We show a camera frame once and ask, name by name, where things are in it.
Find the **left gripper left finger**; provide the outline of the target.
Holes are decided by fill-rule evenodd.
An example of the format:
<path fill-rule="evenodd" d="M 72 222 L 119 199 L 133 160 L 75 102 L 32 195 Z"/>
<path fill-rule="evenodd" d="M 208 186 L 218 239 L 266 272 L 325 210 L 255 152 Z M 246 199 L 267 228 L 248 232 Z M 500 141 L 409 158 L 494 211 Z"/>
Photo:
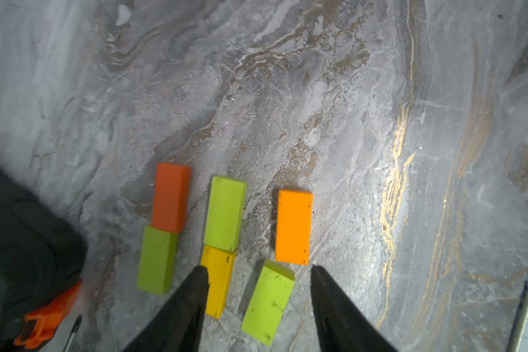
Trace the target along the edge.
<path fill-rule="evenodd" d="M 198 351 L 208 291 L 208 270 L 198 265 L 125 350 Z"/>

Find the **orange rectangular block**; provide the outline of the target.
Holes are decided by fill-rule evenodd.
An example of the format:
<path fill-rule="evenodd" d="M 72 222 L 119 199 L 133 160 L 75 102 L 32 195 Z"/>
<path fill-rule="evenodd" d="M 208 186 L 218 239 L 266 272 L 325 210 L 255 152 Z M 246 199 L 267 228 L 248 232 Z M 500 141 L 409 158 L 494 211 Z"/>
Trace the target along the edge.
<path fill-rule="evenodd" d="M 275 260 L 309 264 L 312 194 L 281 189 L 278 196 Z"/>

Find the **yellow block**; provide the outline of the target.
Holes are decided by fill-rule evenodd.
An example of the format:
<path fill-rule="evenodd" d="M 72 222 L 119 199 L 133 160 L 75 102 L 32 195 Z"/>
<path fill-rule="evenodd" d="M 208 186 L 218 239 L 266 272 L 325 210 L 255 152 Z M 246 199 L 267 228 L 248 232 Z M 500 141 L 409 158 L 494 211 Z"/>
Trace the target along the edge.
<path fill-rule="evenodd" d="M 204 246 L 201 265 L 208 270 L 209 291 L 205 313 L 219 319 L 225 307 L 236 252 Z"/>

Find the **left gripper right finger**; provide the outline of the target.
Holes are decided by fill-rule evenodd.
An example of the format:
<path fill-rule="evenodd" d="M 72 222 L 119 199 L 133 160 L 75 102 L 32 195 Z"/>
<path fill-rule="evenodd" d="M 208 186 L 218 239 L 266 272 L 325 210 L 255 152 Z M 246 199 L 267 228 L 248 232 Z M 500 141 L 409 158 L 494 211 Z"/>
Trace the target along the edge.
<path fill-rule="evenodd" d="M 394 351 L 324 267 L 311 270 L 311 296 L 322 351 Z"/>

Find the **light green narrow block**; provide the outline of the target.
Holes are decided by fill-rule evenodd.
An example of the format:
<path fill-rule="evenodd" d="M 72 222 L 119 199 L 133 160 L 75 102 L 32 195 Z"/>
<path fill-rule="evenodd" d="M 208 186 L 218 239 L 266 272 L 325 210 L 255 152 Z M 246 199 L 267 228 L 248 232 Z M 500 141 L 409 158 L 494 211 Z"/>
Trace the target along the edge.
<path fill-rule="evenodd" d="M 208 215 L 205 224 L 204 244 L 226 252 L 238 247 L 247 182 L 224 176 L 214 176 Z"/>

